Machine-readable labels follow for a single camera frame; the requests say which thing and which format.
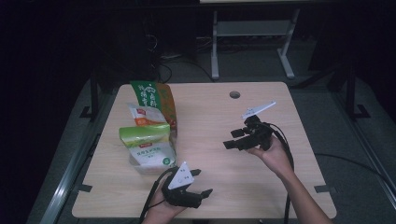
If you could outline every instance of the white marker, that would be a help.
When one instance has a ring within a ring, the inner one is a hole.
[[[178,168],[174,178],[172,179],[171,183],[169,184],[169,189],[177,189],[186,185],[191,184],[194,181],[192,177],[191,171],[189,166],[185,161],[181,163],[180,167]]]
[[[268,109],[269,107],[271,107],[271,106],[273,106],[275,104],[276,104],[275,101],[271,101],[271,103],[267,104],[267,105],[259,105],[259,106],[253,107],[253,108],[248,108],[247,112],[242,115],[242,119],[247,119],[248,117],[251,117],[253,115],[257,115],[260,112],[262,112],[263,110],[266,110],[266,109]]]

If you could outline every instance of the snack bag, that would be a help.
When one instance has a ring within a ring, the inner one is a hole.
[[[130,163],[142,175],[160,174],[176,165],[177,119],[168,85],[131,81],[138,105],[127,103],[135,127],[120,128]]]
[[[131,152],[133,164],[157,173],[176,165],[176,153],[169,141],[168,123],[120,128],[120,139]]]

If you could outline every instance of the wooden table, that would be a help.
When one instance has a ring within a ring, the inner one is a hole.
[[[258,158],[225,149],[230,131],[244,127],[241,115],[248,107],[276,105],[261,112],[262,121],[274,123],[286,135],[295,160],[295,172],[329,217],[335,217],[303,124],[284,83],[170,84],[177,108],[177,161],[201,169],[191,192],[213,189],[198,209],[180,218],[282,218],[287,192],[281,181]],[[238,99],[230,97],[238,91]],[[129,151],[119,138],[119,127],[134,126],[126,103],[137,103],[130,85],[120,88],[92,162],[83,181],[92,186],[80,191],[73,207],[75,217],[139,217],[156,175],[140,175],[129,163]],[[291,208],[290,217],[296,217]]]

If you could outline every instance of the wrist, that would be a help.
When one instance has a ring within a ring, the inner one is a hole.
[[[172,220],[172,215],[148,210],[143,224],[166,224]]]
[[[297,175],[294,173],[294,171],[287,170],[287,171],[280,172],[279,174],[277,174],[277,177],[279,177],[279,179],[282,180],[282,182],[285,182],[285,181],[291,181],[291,180],[297,178]]]

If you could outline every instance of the finger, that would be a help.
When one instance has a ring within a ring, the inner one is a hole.
[[[260,156],[262,154],[262,150],[257,147],[247,149],[247,152],[255,156]]]

